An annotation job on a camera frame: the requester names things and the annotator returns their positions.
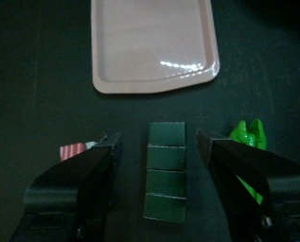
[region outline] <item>pink tray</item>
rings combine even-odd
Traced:
[[[210,0],[91,0],[91,34],[105,94],[165,92],[218,73]]]

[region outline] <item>striped object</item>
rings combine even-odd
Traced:
[[[86,145],[84,143],[75,143],[68,146],[63,146],[59,148],[59,154],[60,154],[60,161],[63,162],[72,156],[80,154],[86,151]]]

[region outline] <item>green cube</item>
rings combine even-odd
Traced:
[[[147,194],[185,197],[185,172],[147,170]]]
[[[150,123],[149,144],[157,146],[185,146],[185,123]]]
[[[185,147],[147,146],[147,168],[185,170]]]
[[[145,218],[182,223],[185,204],[186,200],[182,198],[146,194]]]

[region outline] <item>green block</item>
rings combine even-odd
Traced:
[[[149,144],[158,146],[185,146],[185,123],[150,123]]]
[[[185,170],[185,147],[147,146],[147,168]]]
[[[147,170],[147,194],[185,197],[185,172]]]
[[[182,223],[185,204],[185,199],[146,194],[145,218]]]

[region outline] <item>green toy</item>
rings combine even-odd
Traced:
[[[265,150],[266,140],[262,121],[256,119],[249,128],[246,128],[245,121],[242,120],[234,130],[230,132],[230,138],[232,140],[244,143],[250,147]]]
[[[265,150],[266,139],[262,121],[260,119],[254,119],[249,128],[246,128],[245,121],[242,120],[234,128],[234,130],[230,132],[230,139],[250,147],[256,147]],[[261,205],[264,197],[257,193],[252,186],[240,177],[237,178],[241,181],[242,186],[245,187],[250,196],[253,197],[258,205]]]

